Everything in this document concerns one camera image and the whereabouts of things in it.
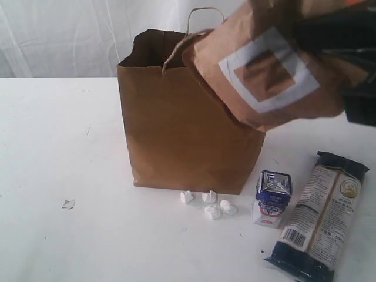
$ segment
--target white backdrop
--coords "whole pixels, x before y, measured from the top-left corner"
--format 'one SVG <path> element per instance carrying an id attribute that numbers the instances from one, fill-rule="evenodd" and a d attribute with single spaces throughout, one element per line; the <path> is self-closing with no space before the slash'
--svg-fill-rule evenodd
<path id="1" fill-rule="evenodd" d="M 185 31 L 195 7 L 229 16 L 242 0 L 0 0 L 0 77 L 116 76 L 133 38 L 148 28 Z M 192 16 L 192 31 L 221 22 Z"/>

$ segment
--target barcode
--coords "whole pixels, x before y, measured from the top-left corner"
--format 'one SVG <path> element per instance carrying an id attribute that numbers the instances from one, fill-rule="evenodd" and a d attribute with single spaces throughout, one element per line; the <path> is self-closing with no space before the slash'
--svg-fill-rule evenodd
<path id="1" fill-rule="evenodd" d="M 283 239 L 294 243 L 298 247 L 302 247 L 306 237 L 294 229 L 287 229 L 283 235 Z"/>

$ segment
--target product label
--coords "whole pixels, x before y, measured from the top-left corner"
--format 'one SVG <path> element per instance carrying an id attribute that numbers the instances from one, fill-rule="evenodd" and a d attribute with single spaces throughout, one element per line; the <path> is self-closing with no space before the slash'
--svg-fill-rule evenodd
<path id="1" fill-rule="evenodd" d="M 280 242 L 307 251 L 338 174 L 322 166 L 315 167 L 281 234 Z"/>
<path id="2" fill-rule="evenodd" d="M 340 174 L 309 255 L 334 270 L 358 202 L 361 183 Z"/>

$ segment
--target brown paper bag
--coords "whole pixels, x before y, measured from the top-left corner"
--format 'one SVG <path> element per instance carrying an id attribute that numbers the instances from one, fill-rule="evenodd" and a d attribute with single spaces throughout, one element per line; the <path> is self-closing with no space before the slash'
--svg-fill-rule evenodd
<path id="1" fill-rule="evenodd" d="M 233 115 L 260 131 L 344 110 L 338 89 L 348 79 L 295 44 L 300 8 L 290 0 L 248 0 L 183 54 Z"/>
<path id="2" fill-rule="evenodd" d="M 239 194 L 264 133 L 239 123 L 218 97 L 205 92 L 184 67 L 181 52 L 162 76 L 163 62 L 183 38 L 141 33 L 117 67 L 135 186 Z"/>

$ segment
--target white label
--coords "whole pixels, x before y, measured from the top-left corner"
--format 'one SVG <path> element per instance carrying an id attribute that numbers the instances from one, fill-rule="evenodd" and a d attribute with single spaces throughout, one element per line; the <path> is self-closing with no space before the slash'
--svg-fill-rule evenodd
<path id="1" fill-rule="evenodd" d="M 358 203 L 361 183 L 340 174 L 309 255 L 334 270 Z"/>
<path id="2" fill-rule="evenodd" d="M 278 95 L 259 102 L 242 84 L 235 74 L 235 70 L 246 66 L 266 51 L 271 51 L 276 56 L 294 79 L 295 84 Z M 270 28 L 254 41 L 251 41 L 230 56 L 224 58 L 218 65 L 239 95 L 258 113 L 271 112 L 286 107 L 306 97 L 320 87 L 320 84 L 306 67 L 305 63 L 276 28 Z"/>
<path id="3" fill-rule="evenodd" d="M 281 234 L 280 242 L 307 251 L 337 175 L 338 172 L 333 170 L 315 167 Z"/>

